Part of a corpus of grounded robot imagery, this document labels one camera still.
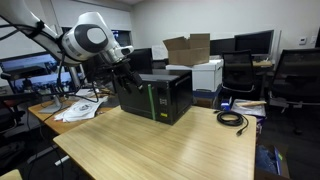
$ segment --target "black box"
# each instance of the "black box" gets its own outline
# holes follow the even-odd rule
[[[129,84],[130,92],[115,81],[122,110],[173,125],[192,105],[191,71],[153,69],[140,76],[141,90]]]

